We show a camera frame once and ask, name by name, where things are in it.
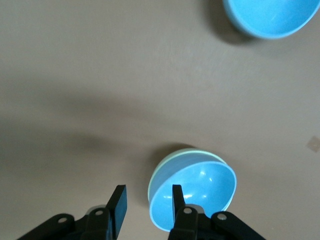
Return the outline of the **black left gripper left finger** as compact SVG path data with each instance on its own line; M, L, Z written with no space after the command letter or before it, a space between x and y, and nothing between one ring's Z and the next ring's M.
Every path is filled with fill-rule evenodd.
M117 185L108 203L82 218L60 213L47 219L20 240L116 240L127 212L127 187Z

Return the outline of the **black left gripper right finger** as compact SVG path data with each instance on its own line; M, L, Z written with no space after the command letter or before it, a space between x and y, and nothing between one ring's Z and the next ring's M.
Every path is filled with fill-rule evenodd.
M263 240L264 237L228 211L211 217L187 206L181 185L172 186L173 228L169 240Z

